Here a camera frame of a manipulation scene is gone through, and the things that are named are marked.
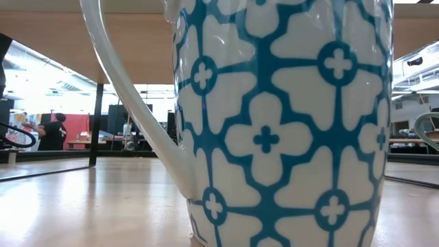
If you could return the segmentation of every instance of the mug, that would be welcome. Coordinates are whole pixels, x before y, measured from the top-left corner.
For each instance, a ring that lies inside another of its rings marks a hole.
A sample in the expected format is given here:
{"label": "mug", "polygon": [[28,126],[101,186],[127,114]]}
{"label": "mug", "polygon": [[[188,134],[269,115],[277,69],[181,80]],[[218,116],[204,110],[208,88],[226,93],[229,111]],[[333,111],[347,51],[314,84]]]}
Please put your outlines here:
{"label": "mug", "polygon": [[174,0],[179,147],[81,0],[101,65],[208,247],[370,246],[389,139],[391,0]]}
{"label": "mug", "polygon": [[421,128],[422,122],[426,119],[431,119],[432,117],[439,118],[439,113],[424,113],[421,116],[417,117],[414,121],[414,132],[418,135],[419,138],[425,141],[426,144],[430,145],[435,150],[439,151],[439,144],[435,141],[431,140]]}

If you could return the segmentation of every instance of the black shirt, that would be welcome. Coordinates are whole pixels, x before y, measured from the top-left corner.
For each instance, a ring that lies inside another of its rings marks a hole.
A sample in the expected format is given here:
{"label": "black shirt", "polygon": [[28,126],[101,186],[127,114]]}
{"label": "black shirt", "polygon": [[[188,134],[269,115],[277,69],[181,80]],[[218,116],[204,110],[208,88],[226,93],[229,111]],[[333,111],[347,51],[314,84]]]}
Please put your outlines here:
{"label": "black shirt", "polygon": [[66,128],[60,121],[42,124],[46,135],[41,137],[38,151],[62,150],[67,137]]}

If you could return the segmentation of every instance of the mug handle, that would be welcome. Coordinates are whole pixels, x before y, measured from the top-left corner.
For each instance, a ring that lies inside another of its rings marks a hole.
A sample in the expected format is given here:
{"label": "mug handle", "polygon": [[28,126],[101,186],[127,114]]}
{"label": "mug handle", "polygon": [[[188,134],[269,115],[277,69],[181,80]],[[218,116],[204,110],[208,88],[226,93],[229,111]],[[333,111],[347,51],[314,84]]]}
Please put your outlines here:
{"label": "mug handle", "polygon": [[181,194],[188,199],[192,198],[195,179],[187,160],[188,156],[172,141],[135,89],[106,33],[102,0],[80,0],[80,3],[97,59],[108,81],[114,86],[131,118],[162,160]]}
{"label": "mug handle", "polygon": [[439,144],[432,141],[424,133],[424,130],[420,126],[425,119],[430,118],[430,117],[439,118],[439,113],[424,113],[421,116],[419,116],[418,118],[416,118],[416,120],[414,121],[414,132],[418,135],[418,137],[420,137],[422,140],[424,140],[426,144],[430,145],[432,148],[439,151]]}

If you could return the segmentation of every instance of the blue and white patterned mug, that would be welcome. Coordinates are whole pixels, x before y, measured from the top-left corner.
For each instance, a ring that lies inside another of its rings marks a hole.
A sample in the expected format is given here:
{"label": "blue and white patterned mug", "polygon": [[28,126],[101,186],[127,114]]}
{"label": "blue and white patterned mug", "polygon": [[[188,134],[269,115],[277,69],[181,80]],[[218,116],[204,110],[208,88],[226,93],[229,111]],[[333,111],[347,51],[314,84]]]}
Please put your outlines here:
{"label": "blue and white patterned mug", "polygon": [[123,69],[99,0],[99,60],[188,199],[205,246],[370,246],[383,186],[391,0],[168,1],[179,149]]}

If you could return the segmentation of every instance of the blue floral pattern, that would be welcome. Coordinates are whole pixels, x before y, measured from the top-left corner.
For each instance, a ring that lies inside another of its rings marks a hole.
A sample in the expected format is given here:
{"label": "blue floral pattern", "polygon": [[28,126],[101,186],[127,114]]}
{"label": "blue floral pattern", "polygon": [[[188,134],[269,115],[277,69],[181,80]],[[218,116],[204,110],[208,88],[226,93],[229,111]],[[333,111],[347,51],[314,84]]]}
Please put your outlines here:
{"label": "blue floral pattern", "polygon": [[173,59],[179,142],[198,181],[195,236],[210,247],[230,236],[250,247],[370,244],[389,138],[392,2],[182,6]]}

